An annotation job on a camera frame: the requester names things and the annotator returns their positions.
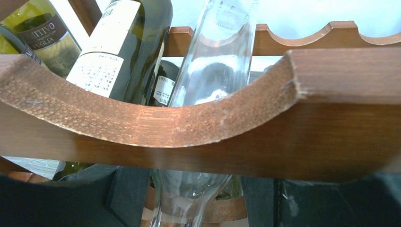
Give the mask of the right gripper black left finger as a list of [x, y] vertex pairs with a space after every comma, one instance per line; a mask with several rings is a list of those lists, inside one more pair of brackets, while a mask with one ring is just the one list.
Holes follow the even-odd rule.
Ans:
[[0, 178], [3, 227], [138, 227], [150, 169], [96, 164], [59, 181]]

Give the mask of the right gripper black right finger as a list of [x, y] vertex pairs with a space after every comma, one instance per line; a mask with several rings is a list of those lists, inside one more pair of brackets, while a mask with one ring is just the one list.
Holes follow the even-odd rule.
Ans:
[[401, 176], [376, 173], [346, 183], [242, 177], [252, 227], [398, 227]]

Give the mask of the brown wooden wine rack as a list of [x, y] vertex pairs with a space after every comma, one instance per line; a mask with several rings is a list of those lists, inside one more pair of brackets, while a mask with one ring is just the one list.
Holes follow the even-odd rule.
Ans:
[[[284, 39], [259, 24], [254, 54], [281, 59], [221, 101], [180, 108], [106, 99], [3, 54], [0, 153], [323, 183], [401, 175], [400, 34], [339, 21]], [[204, 222], [244, 215], [243, 195], [212, 201]]]

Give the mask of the dark wine bottle front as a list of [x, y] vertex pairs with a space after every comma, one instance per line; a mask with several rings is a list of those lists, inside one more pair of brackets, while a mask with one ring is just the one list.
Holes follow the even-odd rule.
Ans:
[[156, 81], [149, 98], [149, 106], [167, 107], [179, 70], [172, 62], [165, 60], [160, 62]]

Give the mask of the dark wine bottle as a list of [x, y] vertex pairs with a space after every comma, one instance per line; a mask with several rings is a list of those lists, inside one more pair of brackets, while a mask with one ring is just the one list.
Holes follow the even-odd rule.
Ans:
[[40, 60], [30, 46], [23, 41], [17, 34], [0, 25], [0, 53], [1, 54], [24, 54], [43, 67], [48, 67]]
[[173, 18], [169, 0], [113, 0], [67, 81], [107, 98], [146, 105]]
[[55, 74], [66, 78], [81, 48], [49, 0], [1, 0], [0, 22]]
[[179, 70], [172, 62], [165, 60], [160, 62], [156, 81], [149, 98], [149, 106], [167, 107]]

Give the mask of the dark wine bottle back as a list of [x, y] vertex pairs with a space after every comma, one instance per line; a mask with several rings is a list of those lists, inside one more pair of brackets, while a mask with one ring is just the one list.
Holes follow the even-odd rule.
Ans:
[[43, 67], [48, 67], [40, 60], [30, 46], [23, 41], [17, 34], [0, 25], [0, 53], [1, 54], [24, 54]]

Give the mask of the tall slim clear bottle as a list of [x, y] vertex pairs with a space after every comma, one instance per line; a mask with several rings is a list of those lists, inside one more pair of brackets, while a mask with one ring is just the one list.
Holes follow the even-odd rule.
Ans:
[[[168, 107], [203, 104], [223, 98], [249, 82], [258, 1], [211, 0], [199, 18], [183, 59]], [[182, 227], [199, 227], [207, 203], [230, 175], [154, 170], [156, 202], [151, 226], [166, 216]]]

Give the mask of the brown bottle gold cap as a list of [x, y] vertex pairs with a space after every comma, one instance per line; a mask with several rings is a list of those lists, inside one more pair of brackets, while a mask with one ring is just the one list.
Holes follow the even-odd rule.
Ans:
[[76, 173], [92, 165], [91, 163], [60, 161], [52, 180], [58, 181], [67, 175]]

